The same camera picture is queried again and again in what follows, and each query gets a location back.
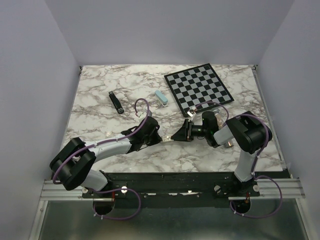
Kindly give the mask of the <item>black stapler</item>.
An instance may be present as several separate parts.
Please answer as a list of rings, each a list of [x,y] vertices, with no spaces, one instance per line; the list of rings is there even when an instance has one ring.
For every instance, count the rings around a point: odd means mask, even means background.
[[[117,113],[118,114],[123,114],[124,113],[124,109],[123,109],[119,99],[114,94],[114,92],[110,91],[108,94],[109,94],[109,98],[110,98],[111,102],[113,103],[114,108],[116,109]]]

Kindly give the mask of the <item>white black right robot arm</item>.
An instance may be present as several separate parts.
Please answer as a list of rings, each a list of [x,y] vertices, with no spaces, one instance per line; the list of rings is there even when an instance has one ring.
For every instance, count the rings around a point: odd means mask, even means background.
[[[211,111],[203,112],[201,118],[202,125],[195,125],[186,119],[170,139],[191,142],[195,137],[203,137],[213,148],[236,140],[241,151],[234,171],[237,179],[230,183],[230,191],[236,196],[243,195],[248,190],[247,182],[254,178],[258,156],[273,138],[272,131],[250,111],[228,119],[222,127],[218,125],[218,119]]]

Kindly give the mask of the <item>cream staple box sleeve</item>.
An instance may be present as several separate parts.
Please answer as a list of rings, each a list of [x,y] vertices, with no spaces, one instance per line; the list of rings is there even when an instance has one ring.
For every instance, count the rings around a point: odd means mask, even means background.
[[[173,141],[173,139],[171,138],[171,136],[167,135],[163,138],[163,141],[164,142],[170,142],[170,141]]]

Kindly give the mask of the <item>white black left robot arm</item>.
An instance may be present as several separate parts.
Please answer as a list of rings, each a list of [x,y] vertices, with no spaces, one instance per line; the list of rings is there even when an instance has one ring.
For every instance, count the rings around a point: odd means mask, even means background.
[[[111,185],[101,170],[93,170],[95,162],[106,158],[137,152],[162,141],[158,134],[160,125],[151,116],[139,126],[122,131],[113,138],[84,142],[72,138],[49,164],[54,173],[53,183],[62,184],[67,191],[81,186],[93,191],[101,198],[107,197]]]

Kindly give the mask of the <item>staple box tray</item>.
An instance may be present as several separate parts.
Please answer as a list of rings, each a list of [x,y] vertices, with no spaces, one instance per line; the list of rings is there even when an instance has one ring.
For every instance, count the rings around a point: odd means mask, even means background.
[[[165,143],[165,142],[169,142],[171,140],[171,137],[170,136],[164,136],[162,138],[162,141]]]

